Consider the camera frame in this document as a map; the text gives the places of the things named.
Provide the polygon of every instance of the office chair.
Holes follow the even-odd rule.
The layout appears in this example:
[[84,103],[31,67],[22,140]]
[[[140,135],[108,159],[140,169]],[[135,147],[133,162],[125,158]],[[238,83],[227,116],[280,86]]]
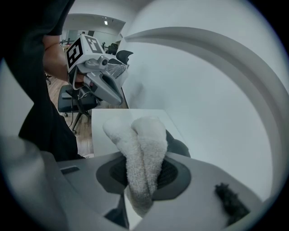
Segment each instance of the office chair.
[[112,55],[116,55],[118,49],[118,45],[115,43],[112,43],[110,46],[108,46],[108,53]]
[[91,117],[91,115],[88,113],[88,110],[95,108],[98,103],[94,96],[87,95],[86,97],[80,99],[83,106],[82,110],[79,110],[78,102],[76,102],[76,100],[73,100],[73,106],[71,110],[71,96],[66,92],[70,91],[71,89],[71,85],[64,85],[61,87],[58,96],[58,111],[63,112],[65,114],[65,117],[68,116],[67,113],[78,112],[71,129],[73,133],[76,134],[75,126],[77,125],[81,116],[85,115],[87,117]]

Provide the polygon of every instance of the white towel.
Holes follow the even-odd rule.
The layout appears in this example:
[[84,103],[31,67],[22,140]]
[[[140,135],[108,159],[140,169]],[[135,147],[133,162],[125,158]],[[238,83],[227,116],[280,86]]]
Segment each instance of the white towel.
[[153,117],[139,118],[131,127],[116,117],[104,123],[103,130],[126,157],[128,199],[143,217],[152,205],[151,198],[167,151],[166,129]]
[[140,148],[144,153],[144,169],[152,196],[157,189],[158,175],[167,152],[166,128],[155,117],[139,118],[131,124],[131,128],[138,134]]

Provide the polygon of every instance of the white table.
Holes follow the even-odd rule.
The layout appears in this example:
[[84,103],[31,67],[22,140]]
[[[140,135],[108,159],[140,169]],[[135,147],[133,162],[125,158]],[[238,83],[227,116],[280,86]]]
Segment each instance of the white table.
[[185,141],[179,134],[176,126],[169,118],[164,110],[148,110],[148,109],[93,109],[91,126],[92,126],[92,141],[94,155],[101,156],[114,152],[118,152],[114,143],[106,136],[103,131],[103,124],[113,117],[120,116],[123,121],[132,123],[134,120],[143,116],[155,116],[158,117],[165,125],[169,133],[175,138]]

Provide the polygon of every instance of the person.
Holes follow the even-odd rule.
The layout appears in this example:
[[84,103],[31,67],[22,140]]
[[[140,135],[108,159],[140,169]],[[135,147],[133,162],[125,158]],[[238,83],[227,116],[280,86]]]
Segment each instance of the person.
[[[21,27],[16,20],[5,22],[7,28],[17,28],[17,34],[7,37],[7,42],[13,45],[3,46],[3,58],[34,102],[19,137],[33,142],[41,151],[51,152],[56,161],[82,158],[78,155],[76,137],[49,98],[44,74],[67,81],[65,54],[59,41],[73,3],[74,0],[38,1],[35,9],[25,7],[27,3],[22,2],[19,4],[23,7],[13,7],[13,15],[21,18]],[[77,76],[77,82],[83,82],[82,75]]]

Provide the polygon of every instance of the black shirt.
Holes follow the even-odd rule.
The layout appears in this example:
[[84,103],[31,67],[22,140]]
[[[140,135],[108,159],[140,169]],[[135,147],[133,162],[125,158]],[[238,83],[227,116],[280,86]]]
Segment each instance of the black shirt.
[[19,136],[51,152],[56,161],[78,159],[76,137],[51,102],[44,77],[44,35],[61,35],[62,26],[74,0],[44,0],[35,4],[15,3],[4,58],[12,74],[34,102]]

